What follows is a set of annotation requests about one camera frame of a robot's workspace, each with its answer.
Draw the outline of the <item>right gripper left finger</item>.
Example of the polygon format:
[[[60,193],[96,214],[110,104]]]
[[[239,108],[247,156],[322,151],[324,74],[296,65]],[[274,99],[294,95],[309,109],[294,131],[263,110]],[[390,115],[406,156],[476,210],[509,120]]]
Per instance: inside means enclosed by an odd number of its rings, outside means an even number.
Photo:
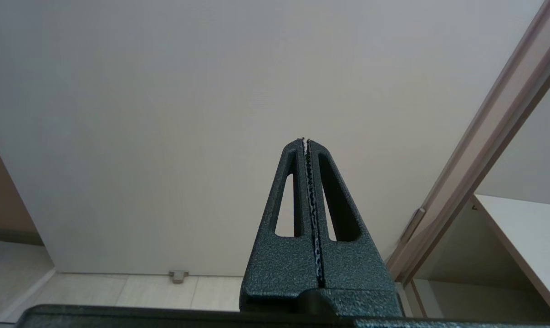
[[[308,153],[302,138],[283,148],[240,286],[241,312],[296,312],[300,295],[324,282]],[[294,230],[279,236],[275,230],[289,176]]]

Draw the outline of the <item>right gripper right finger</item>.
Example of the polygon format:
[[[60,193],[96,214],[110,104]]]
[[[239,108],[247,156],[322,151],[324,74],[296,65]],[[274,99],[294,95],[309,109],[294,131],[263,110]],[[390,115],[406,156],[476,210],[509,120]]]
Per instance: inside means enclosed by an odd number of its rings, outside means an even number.
[[[306,312],[336,316],[404,316],[397,288],[331,153],[306,143],[307,192],[317,287]]]

